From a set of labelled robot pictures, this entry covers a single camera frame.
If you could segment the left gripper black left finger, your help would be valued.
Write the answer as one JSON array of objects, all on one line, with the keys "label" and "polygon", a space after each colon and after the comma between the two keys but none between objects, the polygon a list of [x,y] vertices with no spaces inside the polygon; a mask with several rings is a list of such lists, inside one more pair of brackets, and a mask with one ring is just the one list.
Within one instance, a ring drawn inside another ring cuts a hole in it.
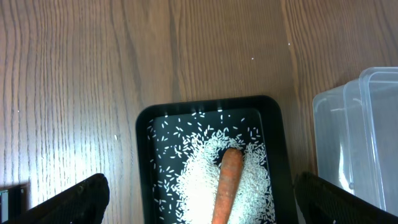
[{"label": "left gripper black left finger", "polygon": [[1,187],[1,223],[101,223],[109,204],[104,174],[91,177],[28,209],[28,185]]}]

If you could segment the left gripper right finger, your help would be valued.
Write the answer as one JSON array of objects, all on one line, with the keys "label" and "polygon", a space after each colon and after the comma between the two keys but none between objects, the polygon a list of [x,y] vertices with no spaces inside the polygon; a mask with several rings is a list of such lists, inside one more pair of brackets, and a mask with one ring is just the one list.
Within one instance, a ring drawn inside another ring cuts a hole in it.
[{"label": "left gripper right finger", "polygon": [[303,172],[296,176],[294,193],[307,223],[397,223],[395,215],[385,212],[309,172]]}]

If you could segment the orange carrot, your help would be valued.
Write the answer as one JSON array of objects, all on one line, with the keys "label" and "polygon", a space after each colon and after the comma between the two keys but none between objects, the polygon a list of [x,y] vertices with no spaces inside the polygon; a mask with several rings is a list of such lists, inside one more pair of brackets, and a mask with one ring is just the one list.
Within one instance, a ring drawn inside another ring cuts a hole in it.
[{"label": "orange carrot", "polygon": [[243,154],[229,148],[221,161],[220,177],[213,210],[212,224],[226,224],[229,220],[243,171]]}]

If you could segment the white rice pile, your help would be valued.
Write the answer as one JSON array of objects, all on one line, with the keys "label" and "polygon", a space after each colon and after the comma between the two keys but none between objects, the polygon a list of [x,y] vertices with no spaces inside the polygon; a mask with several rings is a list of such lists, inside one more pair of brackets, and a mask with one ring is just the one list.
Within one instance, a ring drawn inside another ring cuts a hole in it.
[{"label": "white rice pile", "polygon": [[211,223],[221,160],[229,148],[243,154],[229,223],[277,221],[257,110],[165,115],[148,122],[146,137],[156,223]]}]

